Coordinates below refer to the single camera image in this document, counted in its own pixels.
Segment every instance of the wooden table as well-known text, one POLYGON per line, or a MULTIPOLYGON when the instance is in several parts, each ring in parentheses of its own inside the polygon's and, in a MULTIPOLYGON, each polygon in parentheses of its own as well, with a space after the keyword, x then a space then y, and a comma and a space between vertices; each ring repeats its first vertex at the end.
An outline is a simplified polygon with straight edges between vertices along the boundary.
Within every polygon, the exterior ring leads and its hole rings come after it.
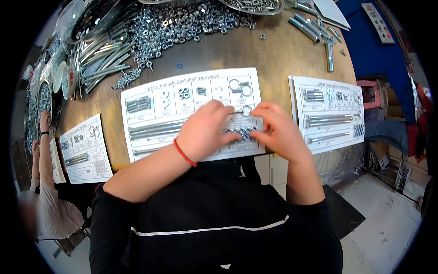
MULTIPOLYGON (((262 101, 272 101, 292 114, 288 75, 323 78, 356 84, 353 64, 344 43, 333 47, 334 72, 327 72, 323 41, 312 41, 288 23, 295 10, 284 10, 274 16, 258 17, 256 29, 234 28, 226 35, 200 35, 199 42, 188 41, 163 51, 153 60, 153 69, 144 69, 131 87, 151 81, 192 72, 223 68, 256 67, 262 101), (339 51, 344 49, 347 56, 339 51), (183 66, 177 69, 177 63, 183 66)), ((298 12, 304 18, 308 14, 298 12)), ((137 67, 132 58, 125 62, 137 67)), ((120 73, 106 77, 89 95, 79 94, 75 101, 63 102, 56 137, 98 113, 101 114, 103 135, 113 171, 130 163, 124 135, 120 102, 121 89, 111 90, 120 73)))

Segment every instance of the paper sheet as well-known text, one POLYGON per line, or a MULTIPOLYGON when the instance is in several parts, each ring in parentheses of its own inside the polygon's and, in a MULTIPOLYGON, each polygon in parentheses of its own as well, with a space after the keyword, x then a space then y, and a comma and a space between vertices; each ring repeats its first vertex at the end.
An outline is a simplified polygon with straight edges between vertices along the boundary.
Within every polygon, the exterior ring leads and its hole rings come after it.
POLYGON ((60 136, 64 161, 87 155, 88 160, 67 166, 71 184, 106 182, 113 175, 103 139, 100 114, 78 124, 60 136))
MULTIPOLYGON (((174 76, 131 88, 123 91, 120 96, 123 125, 131 162, 152 153, 134 155, 134 150, 159 149, 169 145, 178 136, 178 132, 131 140, 130 128, 188 118, 202 105, 211 100, 221 101, 225 106, 234 106, 237 110, 243 106, 250 106, 254 109, 261 101, 257 70, 255 68, 231 68, 174 76), (232 92, 229 88, 229 82, 232 79, 238 80, 239 83, 242 83, 242 86, 243 83, 247 83, 247 86, 244 88, 245 95, 243 93, 232 92), (205 88, 205 95, 197 92, 198 87, 205 88), (178 91, 184 88, 188 89, 189 98, 180 99, 178 91), (146 96, 151 99, 150 109, 127 112, 126 102, 132 102, 146 96)), ((250 127, 262 128, 263 119, 252 116, 244 117, 242 114, 230 114, 220 129, 220 133, 224 133, 225 129, 250 127)), ((265 146, 253 139, 247 142, 235 142, 218 148, 215 153, 206 157, 204 161, 263 153, 265 153, 265 146)))
POLYGON ((313 2, 318 7, 322 16, 351 28, 347 19, 345 19, 338 5, 333 0, 313 0, 313 2))
POLYGON ((52 157, 53 181, 55 184, 66 183, 64 173, 62 172, 61 162, 59 161, 56 140, 53 138, 50 143, 50 155, 52 157))
POLYGON ((342 82, 329 81, 324 79, 289 76, 290 96, 295 99, 296 105, 292 105, 294 120, 298 122, 301 135, 307 143, 312 154, 318 154, 341 147, 351 146, 364 141, 364 134, 355 136, 357 126, 364 128, 364 106, 362 88, 342 82), (305 89, 317 89, 323 93, 324 101, 306 101, 304 99, 305 89), (327 91, 333 94, 329 100, 327 91), (351 122, 321 125, 306 128, 307 116, 323 115, 345 115, 353 117, 351 122), (321 141, 309 142, 309 139, 317 139, 342 133, 348 133, 342 137, 328 138, 321 141))

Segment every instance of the worker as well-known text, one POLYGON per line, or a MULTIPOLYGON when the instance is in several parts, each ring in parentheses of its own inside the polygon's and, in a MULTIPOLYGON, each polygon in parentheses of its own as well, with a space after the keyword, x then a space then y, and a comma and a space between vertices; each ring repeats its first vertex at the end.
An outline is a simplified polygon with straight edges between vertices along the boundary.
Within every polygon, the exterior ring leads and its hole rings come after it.
POLYGON ((433 111, 433 103, 426 96, 421 85, 415 82, 415 86, 422 105, 422 113, 417 122, 410 124, 405 121, 386 120, 366 123, 364 137, 370 141, 383 141, 408 157, 415 156, 422 160, 425 157, 427 126, 433 111))
POLYGON ((289 161, 287 201, 260 179, 248 179, 257 171, 239 159, 200 162, 241 139, 220 134, 233 109, 209 102, 173 144, 97 187, 91 273, 342 272, 342 248, 313 156, 280 106, 260 103, 251 115, 263 118, 263 131, 250 136, 289 161))
POLYGON ((41 113, 39 126, 41 128, 41 146, 38 140, 33 140, 32 153, 32 179, 31 191, 36 191, 39 187, 39 198, 41 200, 41 217, 35 218, 29 211, 31 208, 22 207, 24 223, 26 224, 31 240, 41 239, 65 239, 70 237, 84 223, 79 209, 63 199, 58 199, 58 191, 53 182, 52 157, 50 155, 49 138, 49 118, 50 113, 41 113))

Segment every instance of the white floor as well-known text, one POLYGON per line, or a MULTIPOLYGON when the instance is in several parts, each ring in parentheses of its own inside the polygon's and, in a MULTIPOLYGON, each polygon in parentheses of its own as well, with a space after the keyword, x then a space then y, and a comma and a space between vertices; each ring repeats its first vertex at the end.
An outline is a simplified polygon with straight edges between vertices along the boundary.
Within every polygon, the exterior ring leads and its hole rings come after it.
MULTIPOLYGON (((315 156, 319 173, 330 172, 333 164, 321 167, 321 156, 315 156)), ((288 162, 275 155, 255 157, 262 184, 271 184, 286 198, 288 162)), ((407 187, 409 196, 415 198, 418 188, 407 187)), ((389 274, 392 273, 400 257, 406 252, 421 222, 416 204, 406 197, 394 193, 370 174, 363 176, 342 196, 366 220, 348 236, 341 240, 343 248, 343 273, 389 274)), ((53 254, 58 246, 52 241, 37 244, 43 257, 55 273, 90 273, 88 254, 90 239, 85 238, 68 257, 61 252, 57 258, 53 254)))

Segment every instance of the red string bracelet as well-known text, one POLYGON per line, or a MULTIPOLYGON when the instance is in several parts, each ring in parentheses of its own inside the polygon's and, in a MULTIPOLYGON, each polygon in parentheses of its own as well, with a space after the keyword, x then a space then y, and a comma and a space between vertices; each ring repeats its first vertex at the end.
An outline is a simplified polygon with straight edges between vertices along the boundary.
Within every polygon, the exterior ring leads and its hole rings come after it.
POLYGON ((186 159, 187 162, 189 162, 192 166, 197 167, 197 164, 194 163, 192 160, 190 160, 180 149, 180 147, 177 144, 177 139, 173 140, 173 144, 175 145, 175 147, 177 148, 178 152, 182 155, 182 157, 184 157, 184 159, 186 159))

